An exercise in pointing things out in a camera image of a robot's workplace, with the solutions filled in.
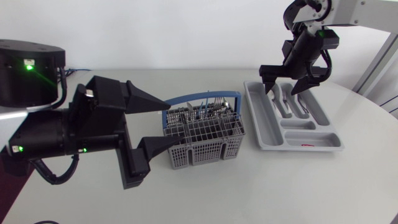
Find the gray cutlery tray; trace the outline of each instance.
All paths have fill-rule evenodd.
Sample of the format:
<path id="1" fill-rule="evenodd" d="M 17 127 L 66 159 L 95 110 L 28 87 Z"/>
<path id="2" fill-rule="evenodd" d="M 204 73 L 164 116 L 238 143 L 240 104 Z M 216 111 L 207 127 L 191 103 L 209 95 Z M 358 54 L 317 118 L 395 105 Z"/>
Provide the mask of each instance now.
<path id="1" fill-rule="evenodd" d="M 335 128 L 310 90 L 292 96 L 293 83 L 276 83 L 272 88 L 275 98 L 266 95 L 261 82 L 245 81 L 244 89 L 262 150 L 283 151 L 340 151 L 344 149 Z M 286 92 L 289 113 L 283 101 Z"/>

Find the green led light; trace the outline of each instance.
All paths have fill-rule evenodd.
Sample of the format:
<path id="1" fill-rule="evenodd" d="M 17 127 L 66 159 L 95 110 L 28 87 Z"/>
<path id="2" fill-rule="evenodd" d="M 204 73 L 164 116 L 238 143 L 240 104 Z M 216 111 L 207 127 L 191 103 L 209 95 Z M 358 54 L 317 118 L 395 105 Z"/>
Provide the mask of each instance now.
<path id="1" fill-rule="evenodd" d="M 325 32 L 323 30 L 318 32 L 319 36 L 324 38 L 325 37 Z"/>

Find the blue basket handle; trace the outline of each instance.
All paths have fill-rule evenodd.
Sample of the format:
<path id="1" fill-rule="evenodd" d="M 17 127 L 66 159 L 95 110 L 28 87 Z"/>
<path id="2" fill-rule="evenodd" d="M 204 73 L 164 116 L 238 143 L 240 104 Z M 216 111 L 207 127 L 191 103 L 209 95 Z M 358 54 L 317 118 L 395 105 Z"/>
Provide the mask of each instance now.
<path id="1" fill-rule="evenodd" d="M 235 98 L 235 109 L 237 114 L 241 114 L 241 93 L 238 91 L 208 91 L 204 93 L 194 93 L 185 96 L 179 96 L 169 100 L 165 100 L 166 103 L 170 105 L 177 105 L 184 102 L 189 102 L 193 100 L 200 100 L 206 98 L 216 98 L 216 97 L 233 97 Z M 167 127 L 167 117 L 166 111 L 162 111 L 162 124 L 163 128 Z"/>

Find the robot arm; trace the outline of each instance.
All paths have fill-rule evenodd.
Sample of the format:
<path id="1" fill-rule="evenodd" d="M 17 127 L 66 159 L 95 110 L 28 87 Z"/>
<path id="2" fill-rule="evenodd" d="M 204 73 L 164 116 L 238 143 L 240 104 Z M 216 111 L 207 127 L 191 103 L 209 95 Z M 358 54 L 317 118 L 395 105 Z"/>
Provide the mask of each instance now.
<path id="1" fill-rule="evenodd" d="M 78 155 L 116 149 L 125 189 L 138 186 L 149 173 L 149 161 L 178 143 L 180 137 L 145 137 L 133 149 L 125 114 L 167 110 L 170 105 L 136 88 L 130 81 L 94 76 L 79 84 L 69 108 L 66 98 L 65 51 L 58 47 L 0 40 L 0 156 L 4 170 L 27 175 L 29 165 L 51 184 L 74 173 Z M 58 96 L 57 70 L 62 97 Z M 46 157 L 73 155 L 70 168 L 57 177 L 43 163 Z"/>
<path id="2" fill-rule="evenodd" d="M 292 95 L 319 86 L 331 74 L 329 49 L 337 48 L 338 36 L 326 26 L 366 26 L 389 32 L 398 32 L 398 3 L 370 0 L 296 0 L 284 13 L 284 22 L 293 34 L 282 48 L 283 65 L 262 65 L 259 73 L 266 93 L 277 77 L 298 80 Z M 314 67 L 322 56 L 327 68 Z"/>

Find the dishwasher cutlery basket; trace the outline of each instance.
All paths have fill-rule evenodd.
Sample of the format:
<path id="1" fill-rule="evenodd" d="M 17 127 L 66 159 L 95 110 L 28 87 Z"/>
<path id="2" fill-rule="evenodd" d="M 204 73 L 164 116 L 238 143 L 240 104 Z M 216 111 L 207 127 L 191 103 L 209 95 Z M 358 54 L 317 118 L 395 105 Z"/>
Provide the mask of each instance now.
<path id="1" fill-rule="evenodd" d="M 162 112 L 164 136 L 183 136 L 180 144 L 169 148 L 173 169 L 233 159 L 244 136 L 238 91 L 212 91 L 166 100 L 177 105 L 193 100 L 214 98 L 214 103 L 189 106 Z M 222 98 L 234 98 L 234 109 Z"/>

